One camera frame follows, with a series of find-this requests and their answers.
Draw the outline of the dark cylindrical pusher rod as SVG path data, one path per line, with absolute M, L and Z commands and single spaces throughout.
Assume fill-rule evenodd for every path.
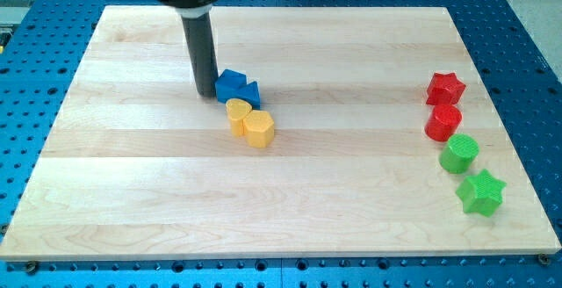
M 182 24 L 197 92 L 202 97 L 216 97 L 219 74 L 210 16 L 182 18 Z

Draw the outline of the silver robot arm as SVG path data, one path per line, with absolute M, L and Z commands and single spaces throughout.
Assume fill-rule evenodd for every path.
M 215 97 L 219 77 L 209 12 L 218 0 L 157 0 L 176 10 L 182 20 L 197 92 Z

